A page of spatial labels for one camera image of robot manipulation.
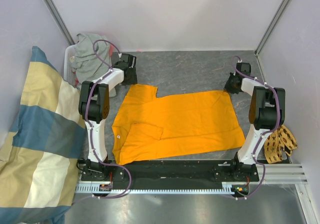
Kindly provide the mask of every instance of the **striped blanket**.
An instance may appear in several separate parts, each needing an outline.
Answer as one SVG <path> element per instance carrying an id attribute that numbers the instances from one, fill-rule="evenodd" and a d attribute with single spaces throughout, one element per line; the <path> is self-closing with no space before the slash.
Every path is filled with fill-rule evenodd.
<path id="1" fill-rule="evenodd" d="M 64 223 L 85 139 L 79 96 L 32 47 L 19 114 L 0 150 L 1 224 Z"/>

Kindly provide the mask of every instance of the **white plastic basket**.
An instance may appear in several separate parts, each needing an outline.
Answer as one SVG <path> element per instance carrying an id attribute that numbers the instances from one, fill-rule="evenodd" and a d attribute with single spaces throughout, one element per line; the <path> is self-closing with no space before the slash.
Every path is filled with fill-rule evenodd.
<path id="1" fill-rule="evenodd" d="M 76 44 L 68 46 L 64 53 L 63 79 L 69 84 L 76 86 L 76 74 L 71 70 L 70 58 L 76 54 Z"/>

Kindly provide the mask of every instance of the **gray floor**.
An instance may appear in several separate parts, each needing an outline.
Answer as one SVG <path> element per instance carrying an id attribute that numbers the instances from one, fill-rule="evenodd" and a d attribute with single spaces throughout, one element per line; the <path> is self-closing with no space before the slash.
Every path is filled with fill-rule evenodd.
<path id="1" fill-rule="evenodd" d="M 65 214 L 65 224 L 306 224 L 294 186 L 262 186 L 248 200 L 219 195 L 132 194 L 87 199 Z"/>
<path id="2" fill-rule="evenodd" d="M 240 56 L 243 62 L 251 64 L 251 75 L 261 79 L 258 63 L 253 51 L 157 51 L 133 52 L 136 56 L 138 83 L 158 87 L 157 97 L 174 94 L 195 93 L 210 90 L 223 90 L 229 73 L 234 72 L 232 57 Z M 110 113 L 105 126 L 105 146 L 108 158 L 114 160 L 112 153 L 114 134 L 111 126 L 123 102 L 129 86 L 117 86 L 117 96 L 110 99 Z M 231 96 L 238 121 L 246 136 L 249 131 L 249 106 L 251 97 L 246 93 Z M 170 157 L 171 160 L 187 159 L 231 159 L 238 149 L 215 151 L 202 154 Z M 88 156 L 89 146 L 83 147 L 84 157 Z"/>

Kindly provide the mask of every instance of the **orange t-shirt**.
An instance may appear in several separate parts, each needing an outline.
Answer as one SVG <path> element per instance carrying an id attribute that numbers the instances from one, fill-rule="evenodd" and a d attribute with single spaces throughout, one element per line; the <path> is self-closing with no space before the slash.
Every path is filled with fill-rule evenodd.
<path id="1" fill-rule="evenodd" d="M 157 87 L 130 87 L 112 125 L 116 163 L 241 147 L 245 137 L 227 92 L 156 97 Z"/>

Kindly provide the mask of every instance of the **gray cloth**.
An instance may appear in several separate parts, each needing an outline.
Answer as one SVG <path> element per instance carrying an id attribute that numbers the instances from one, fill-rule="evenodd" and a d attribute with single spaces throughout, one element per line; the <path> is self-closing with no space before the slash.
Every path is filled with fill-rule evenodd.
<path id="1" fill-rule="evenodd" d="M 109 70 L 109 67 L 97 58 L 93 50 L 93 43 L 96 40 L 107 40 L 107 37 L 93 33 L 79 33 L 76 36 L 79 38 L 79 42 L 75 46 L 76 54 L 71 67 L 75 69 L 75 75 L 81 84 L 83 81 L 93 81 Z M 109 48 L 110 44 L 104 41 L 95 44 L 97 54 L 111 66 Z"/>

